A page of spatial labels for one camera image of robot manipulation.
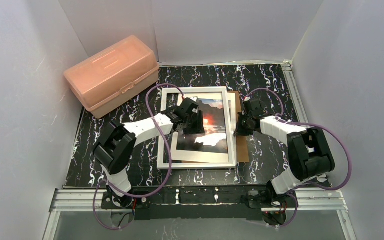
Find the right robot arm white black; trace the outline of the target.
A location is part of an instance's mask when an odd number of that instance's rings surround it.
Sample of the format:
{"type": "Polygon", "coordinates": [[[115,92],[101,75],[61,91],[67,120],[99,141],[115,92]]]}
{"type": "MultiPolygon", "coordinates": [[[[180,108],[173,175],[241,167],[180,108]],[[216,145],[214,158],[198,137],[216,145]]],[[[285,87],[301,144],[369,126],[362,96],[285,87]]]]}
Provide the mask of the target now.
{"type": "Polygon", "coordinates": [[[246,98],[234,134],[251,136],[254,133],[270,136],[287,147],[289,167],[266,185],[273,198],[335,169],[333,155],[321,128],[286,123],[280,117],[266,113],[260,100],[246,98]]]}

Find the white picture frame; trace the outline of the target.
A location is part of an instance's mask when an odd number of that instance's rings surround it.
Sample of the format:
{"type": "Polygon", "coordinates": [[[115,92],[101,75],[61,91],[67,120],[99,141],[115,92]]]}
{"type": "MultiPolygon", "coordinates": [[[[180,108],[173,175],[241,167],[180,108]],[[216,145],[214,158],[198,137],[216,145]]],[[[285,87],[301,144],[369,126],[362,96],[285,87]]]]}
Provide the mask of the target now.
{"type": "MultiPolygon", "coordinates": [[[[221,93],[222,100],[224,101],[224,117],[226,123],[226,135],[227,135],[227,144],[229,145],[229,160],[228,163],[183,163],[179,160],[173,160],[172,168],[176,170],[185,170],[185,169],[232,169],[237,164],[236,157],[236,138],[233,133],[236,128],[236,101],[235,94],[232,96],[228,95],[228,91],[226,87],[183,87],[181,89],[184,94],[194,94],[194,93],[221,93]]],[[[171,153],[171,145],[173,134],[168,136],[170,153],[171,153]]]]}

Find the sunset photo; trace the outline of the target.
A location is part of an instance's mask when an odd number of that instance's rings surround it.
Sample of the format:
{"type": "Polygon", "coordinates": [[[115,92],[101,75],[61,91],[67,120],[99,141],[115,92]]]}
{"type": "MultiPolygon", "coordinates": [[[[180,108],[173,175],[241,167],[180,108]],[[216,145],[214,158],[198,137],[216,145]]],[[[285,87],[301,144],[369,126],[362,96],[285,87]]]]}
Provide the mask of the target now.
{"type": "Polygon", "coordinates": [[[199,98],[197,103],[203,113],[204,133],[178,133],[176,149],[178,151],[227,154],[228,144],[223,101],[221,99],[199,98]]]}

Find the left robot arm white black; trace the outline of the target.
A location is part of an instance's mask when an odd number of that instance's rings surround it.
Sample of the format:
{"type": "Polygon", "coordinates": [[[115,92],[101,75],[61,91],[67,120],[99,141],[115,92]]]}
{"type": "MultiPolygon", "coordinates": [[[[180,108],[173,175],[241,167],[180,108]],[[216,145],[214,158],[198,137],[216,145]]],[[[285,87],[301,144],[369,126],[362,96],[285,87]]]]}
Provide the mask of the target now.
{"type": "Polygon", "coordinates": [[[93,155],[107,176],[107,189],[113,195],[132,197],[127,166],[134,148],[143,142],[176,132],[203,134],[203,112],[197,97],[185,97],[180,105],[153,117],[128,123],[110,122],[93,147],[93,155]]]}

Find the brown frame backing board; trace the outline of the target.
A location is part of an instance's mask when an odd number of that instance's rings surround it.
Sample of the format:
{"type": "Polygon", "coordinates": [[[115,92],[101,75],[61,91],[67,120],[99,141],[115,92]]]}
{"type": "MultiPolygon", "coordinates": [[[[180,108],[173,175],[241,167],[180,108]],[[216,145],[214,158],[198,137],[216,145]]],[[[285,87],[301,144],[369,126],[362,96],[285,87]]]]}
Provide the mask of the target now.
{"type": "MultiPolygon", "coordinates": [[[[229,96],[235,94],[235,109],[236,109],[236,120],[235,124],[239,120],[239,113],[242,113],[241,98],[239,91],[228,91],[229,96]]],[[[238,163],[249,163],[250,156],[248,150],[248,143],[246,136],[236,136],[236,161],[238,163]]]]}

